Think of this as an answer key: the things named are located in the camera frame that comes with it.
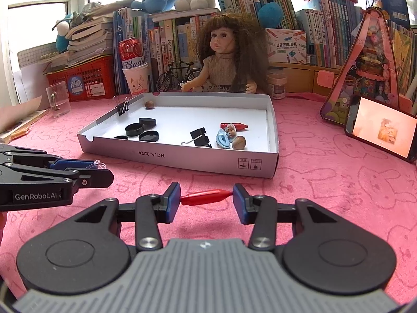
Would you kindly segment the left hand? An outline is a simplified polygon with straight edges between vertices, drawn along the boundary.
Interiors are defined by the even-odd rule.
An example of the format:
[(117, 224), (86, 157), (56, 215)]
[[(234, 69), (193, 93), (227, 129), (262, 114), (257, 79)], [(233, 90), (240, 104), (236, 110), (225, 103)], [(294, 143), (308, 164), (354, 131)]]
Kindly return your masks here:
[(2, 242), (3, 235), (4, 235), (4, 228), (6, 226), (7, 221), (7, 212), (0, 212), (0, 243)]

